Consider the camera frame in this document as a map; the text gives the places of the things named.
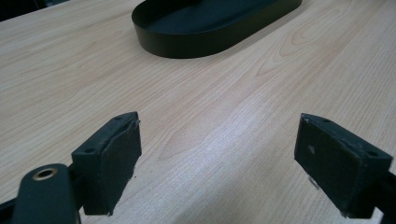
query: table surface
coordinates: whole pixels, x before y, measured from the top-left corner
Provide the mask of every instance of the table surface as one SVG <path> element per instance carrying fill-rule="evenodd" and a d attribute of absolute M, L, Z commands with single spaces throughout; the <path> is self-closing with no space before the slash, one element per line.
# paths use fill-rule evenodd
<path fill-rule="evenodd" d="M 72 0 L 0 22 L 0 201 L 109 119 L 143 155 L 112 217 L 84 223 L 378 223 L 340 215 L 293 159 L 301 113 L 396 154 L 396 1 L 304 0 L 216 55 L 144 51 L 137 0 Z"/>

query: black tray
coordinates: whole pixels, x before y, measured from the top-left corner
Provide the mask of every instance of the black tray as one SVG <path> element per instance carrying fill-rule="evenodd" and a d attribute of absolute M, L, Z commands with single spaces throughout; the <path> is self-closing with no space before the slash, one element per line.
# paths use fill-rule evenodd
<path fill-rule="evenodd" d="M 132 13 L 140 44 L 166 58 L 221 52 L 297 8 L 303 0 L 147 0 Z"/>

